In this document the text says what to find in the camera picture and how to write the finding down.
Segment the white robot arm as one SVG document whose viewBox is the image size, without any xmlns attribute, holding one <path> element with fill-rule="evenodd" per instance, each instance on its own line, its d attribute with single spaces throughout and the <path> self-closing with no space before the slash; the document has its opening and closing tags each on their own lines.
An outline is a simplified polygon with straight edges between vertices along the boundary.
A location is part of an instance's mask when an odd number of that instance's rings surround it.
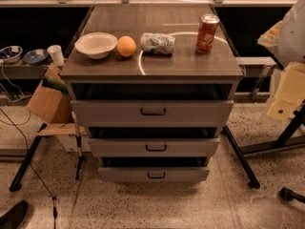
<svg viewBox="0 0 305 229">
<path fill-rule="evenodd" d="M 285 14 L 278 36 L 278 61 L 305 62 L 305 0 L 297 2 Z"/>
</svg>

